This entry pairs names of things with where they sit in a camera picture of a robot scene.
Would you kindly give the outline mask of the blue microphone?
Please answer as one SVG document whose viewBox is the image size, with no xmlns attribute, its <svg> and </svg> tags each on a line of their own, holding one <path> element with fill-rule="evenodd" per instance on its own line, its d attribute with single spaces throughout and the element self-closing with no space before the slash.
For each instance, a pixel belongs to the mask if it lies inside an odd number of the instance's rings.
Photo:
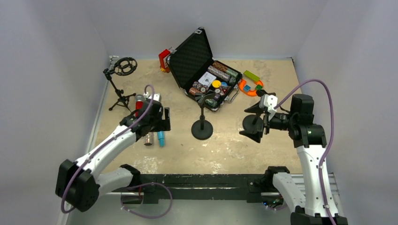
<svg viewBox="0 0 398 225">
<path fill-rule="evenodd" d="M 159 131 L 157 133 L 157 137 L 158 137 L 158 141 L 159 141 L 159 146 L 164 147 L 166 144 L 164 131 Z"/>
</svg>

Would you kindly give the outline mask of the silver glitter microphone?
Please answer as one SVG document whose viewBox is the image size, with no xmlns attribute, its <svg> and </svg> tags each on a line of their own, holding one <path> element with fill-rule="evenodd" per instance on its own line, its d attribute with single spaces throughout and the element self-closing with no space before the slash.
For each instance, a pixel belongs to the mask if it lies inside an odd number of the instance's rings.
<svg viewBox="0 0 398 225">
<path fill-rule="evenodd" d="M 149 132 L 145 136 L 144 145 L 145 146 L 151 146 L 151 145 L 153 145 L 153 142 L 154 142 L 154 134 L 153 134 L 153 132 Z"/>
</svg>

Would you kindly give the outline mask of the black round-base mic stand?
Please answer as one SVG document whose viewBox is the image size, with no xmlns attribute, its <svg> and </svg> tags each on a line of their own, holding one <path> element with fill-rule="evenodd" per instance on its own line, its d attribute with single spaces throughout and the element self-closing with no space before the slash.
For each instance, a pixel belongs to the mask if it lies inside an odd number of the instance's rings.
<svg viewBox="0 0 398 225">
<path fill-rule="evenodd" d="M 213 134 L 212 124 L 206 120 L 204 115 L 205 101 L 215 96 L 215 92 L 209 90 L 206 94 L 195 94 L 195 100 L 201 109 L 199 120 L 195 121 L 191 127 L 192 135 L 198 140 L 206 140 Z"/>
</svg>

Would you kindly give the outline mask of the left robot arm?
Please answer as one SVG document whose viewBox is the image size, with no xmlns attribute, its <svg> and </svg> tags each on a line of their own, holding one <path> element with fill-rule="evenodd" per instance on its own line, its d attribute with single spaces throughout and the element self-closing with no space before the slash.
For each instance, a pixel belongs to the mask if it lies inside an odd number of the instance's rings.
<svg viewBox="0 0 398 225">
<path fill-rule="evenodd" d="M 58 170 L 55 193 L 61 198 L 61 212 L 89 210 L 99 197 L 119 188 L 143 186 L 140 171 L 124 164 L 116 170 L 104 169 L 126 148 L 150 132 L 170 131 L 170 109 L 148 99 L 143 107 L 124 117 L 115 130 L 93 150 L 72 161 L 66 159 Z"/>
</svg>

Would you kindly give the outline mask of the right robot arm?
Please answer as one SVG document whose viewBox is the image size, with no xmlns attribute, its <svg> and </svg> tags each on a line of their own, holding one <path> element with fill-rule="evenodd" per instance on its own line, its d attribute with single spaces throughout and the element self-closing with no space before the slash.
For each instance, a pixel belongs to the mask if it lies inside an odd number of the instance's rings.
<svg viewBox="0 0 398 225">
<path fill-rule="evenodd" d="M 305 94 L 294 94 L 288 113 L 277 113 L 277 97 L 265 94 L 255 105 L 247 108 L 240 134 L 260 143 L 271 129 L 288 131 L 300 159 L 305 190 L 293 182 L 292 175 L 281 166 L 266 170 L 266 186 L 276 188 L 291 211 L 292 225 L 346 225 L 336 205 L 324 154 L 324 128 L 313 122 L 314 100 Z"/>
</svg>

